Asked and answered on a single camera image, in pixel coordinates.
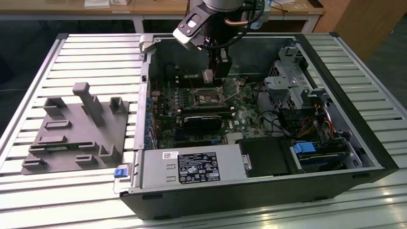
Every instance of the copper pipe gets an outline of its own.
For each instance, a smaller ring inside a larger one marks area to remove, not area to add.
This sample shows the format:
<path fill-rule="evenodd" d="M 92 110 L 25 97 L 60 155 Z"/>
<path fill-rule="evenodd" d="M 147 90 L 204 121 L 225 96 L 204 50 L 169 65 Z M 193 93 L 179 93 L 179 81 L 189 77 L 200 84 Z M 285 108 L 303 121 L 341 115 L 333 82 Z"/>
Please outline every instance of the copper pipe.
<path fill-rule="evenodd" d="M 231 21 L 229 19 L 224 20 L 224 23 L 229 26 L 245 26 L 248 21 Z"/>

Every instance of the sticker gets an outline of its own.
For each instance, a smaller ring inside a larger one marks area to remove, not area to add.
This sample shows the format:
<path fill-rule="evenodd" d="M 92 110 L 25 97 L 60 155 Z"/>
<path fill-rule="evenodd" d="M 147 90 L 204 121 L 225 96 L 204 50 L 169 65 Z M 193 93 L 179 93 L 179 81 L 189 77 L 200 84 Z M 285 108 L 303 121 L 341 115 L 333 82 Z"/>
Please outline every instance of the sticker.
<path fill-rule="evenodd" d="M 112 13 L 129 13 L 129 11 L 112 11 Z"/>
<path fill-rule="evenodd" d="M 220 180 L 216 152 L 177 155 L 177 168 L 183 185 Z"/>
<path fill-rule="evenodd" d="M 176 159 L 177 151 L 173 152 L 163 152 L 163 159 Z"/>

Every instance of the barcode sticker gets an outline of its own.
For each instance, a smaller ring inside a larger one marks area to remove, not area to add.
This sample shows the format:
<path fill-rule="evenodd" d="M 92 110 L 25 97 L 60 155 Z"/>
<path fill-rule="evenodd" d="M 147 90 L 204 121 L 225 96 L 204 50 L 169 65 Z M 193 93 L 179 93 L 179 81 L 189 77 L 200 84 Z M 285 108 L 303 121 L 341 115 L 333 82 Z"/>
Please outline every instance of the barcode sticker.
<path fill-rule="evenodd" d="M 177 158 L 177 151 L 163 152 L 163 159 L 176 159 L 176 158 Z"/>
<path fill-rule="evenodd" d="M 129 13 L 129 11 L 112 11 L 112 13 Z"/>

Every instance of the aluminum table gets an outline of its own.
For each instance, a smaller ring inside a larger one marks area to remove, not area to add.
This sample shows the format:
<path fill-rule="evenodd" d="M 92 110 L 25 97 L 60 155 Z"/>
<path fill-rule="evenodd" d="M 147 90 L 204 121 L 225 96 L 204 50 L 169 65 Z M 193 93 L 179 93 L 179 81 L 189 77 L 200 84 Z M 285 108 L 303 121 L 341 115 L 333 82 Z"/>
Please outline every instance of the aluminum table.
<path fill-rule="evenodd" d="M 139 38 L 140 34 L 61 34 L 56 39 L 0 139 L 0 228 L 405 227 L 407 112 L 343 40 L 328 34 L 307 35 L 307 39 L 400 167 L 376 183 L 311 203 L 141 221 L 112 190 L 113 168 L 21 175 L 22 159 L 45 116 L 45 98 L 61 96 L 65 103 L 79 103 L 71 87 L 83 81 L 100 101 L 120 96 L 131 102 L 123 162 L 132 160 Z"/>

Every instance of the blue tab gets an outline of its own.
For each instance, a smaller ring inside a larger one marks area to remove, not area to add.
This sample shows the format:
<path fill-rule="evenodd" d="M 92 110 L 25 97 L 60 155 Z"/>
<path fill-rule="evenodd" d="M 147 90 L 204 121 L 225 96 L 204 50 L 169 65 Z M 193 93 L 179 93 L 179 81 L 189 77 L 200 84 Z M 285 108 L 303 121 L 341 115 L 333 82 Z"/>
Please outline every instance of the blue tab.
<path fill-rule="evenodd" d="M 127 168 L 115 169 L 115 178 L 127 177 Z"/>
<path fill-rule="evenodd" d="M 312 142 L 299 142 L 293 145 L 293 150 L 296 154 L 300 153 L 313 153 L 315 147 Z"/>

